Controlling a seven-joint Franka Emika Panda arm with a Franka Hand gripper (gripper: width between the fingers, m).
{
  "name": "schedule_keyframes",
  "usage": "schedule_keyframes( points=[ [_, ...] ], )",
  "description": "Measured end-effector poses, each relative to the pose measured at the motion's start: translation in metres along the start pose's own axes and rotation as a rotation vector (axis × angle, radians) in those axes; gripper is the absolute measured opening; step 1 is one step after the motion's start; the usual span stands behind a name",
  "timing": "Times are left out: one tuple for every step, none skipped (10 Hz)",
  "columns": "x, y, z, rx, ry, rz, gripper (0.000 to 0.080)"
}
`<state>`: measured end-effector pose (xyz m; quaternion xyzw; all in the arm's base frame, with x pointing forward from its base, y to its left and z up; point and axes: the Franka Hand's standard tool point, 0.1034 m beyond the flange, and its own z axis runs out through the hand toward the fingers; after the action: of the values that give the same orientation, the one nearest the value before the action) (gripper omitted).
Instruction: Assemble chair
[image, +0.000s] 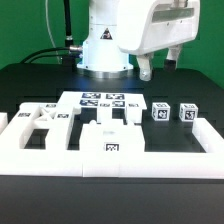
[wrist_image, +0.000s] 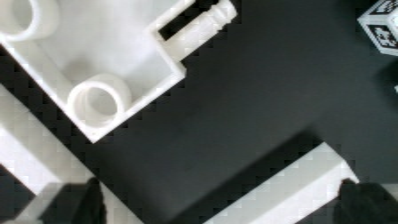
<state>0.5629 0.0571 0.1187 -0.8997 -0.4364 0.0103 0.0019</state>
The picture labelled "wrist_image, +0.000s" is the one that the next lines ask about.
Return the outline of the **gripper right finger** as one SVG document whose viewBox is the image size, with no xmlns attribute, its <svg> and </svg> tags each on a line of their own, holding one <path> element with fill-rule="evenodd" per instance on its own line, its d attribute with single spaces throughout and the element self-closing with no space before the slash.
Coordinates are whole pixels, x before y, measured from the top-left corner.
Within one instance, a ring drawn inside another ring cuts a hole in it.
<svg viewBox="0 0 398 224">
<path fill-rule="evenodd" d="M 343 180 L 332 222 L 398 224 L 398 183 L 356 183 Z"/>
</svg>

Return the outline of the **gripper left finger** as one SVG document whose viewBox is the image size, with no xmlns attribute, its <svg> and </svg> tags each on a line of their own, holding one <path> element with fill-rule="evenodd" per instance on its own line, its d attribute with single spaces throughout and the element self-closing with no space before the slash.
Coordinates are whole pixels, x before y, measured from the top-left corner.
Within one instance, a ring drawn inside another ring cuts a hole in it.
<svg viewBox="0 0 398 224">
<path fill-rule="evenodd" d="M 39 220 L 43 224 L 107 224 L 105 196 L 96 178 L 64 185 Z"/>
</svg>

